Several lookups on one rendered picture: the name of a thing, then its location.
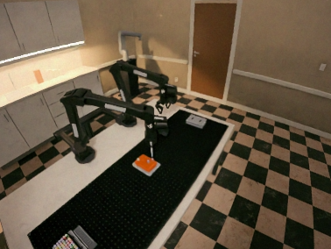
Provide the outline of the white slotted holder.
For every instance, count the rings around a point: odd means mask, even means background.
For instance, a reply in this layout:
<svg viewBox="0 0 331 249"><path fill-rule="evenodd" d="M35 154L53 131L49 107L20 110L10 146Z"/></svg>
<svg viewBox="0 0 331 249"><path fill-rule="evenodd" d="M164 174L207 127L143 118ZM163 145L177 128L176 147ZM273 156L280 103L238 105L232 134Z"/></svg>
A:
<svg viewBox="0 0 331 249"><path fill-rule="evenodd" d="M81 227L79 227L80 226L74 230L74 233L88 249L94 249L97 246L96 242Z"/></svg>

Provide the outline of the orange tube rack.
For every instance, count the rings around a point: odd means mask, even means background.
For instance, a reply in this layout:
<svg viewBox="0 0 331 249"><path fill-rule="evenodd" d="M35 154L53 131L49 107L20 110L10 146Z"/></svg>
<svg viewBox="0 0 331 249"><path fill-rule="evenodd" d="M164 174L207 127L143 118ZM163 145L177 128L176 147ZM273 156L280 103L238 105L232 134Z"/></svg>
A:
<svg viewBox="0 0 331 249"><path fill-rule="evenodd" d="M144 157L143 157L144 156ZM147 159L146 159L147 158ZM141 167L143 170L147 171L148 173L150 173L150 171L153 170L153 168L156 167L157 162L156 161L151 161L150 158L148 158L145 155L141 155L139 157L140 161L135 161L135 164L137 164L137 166ZM149 161L151 161L150 163L147 162L147 160L149 159ZM148 165L147 165L148 164ZM151 164L151 165L150 165ZM142 165L142 166L141 166ZM147 166L146 166L147 165ZM150 166L149 166L150 165Z"/></svg>

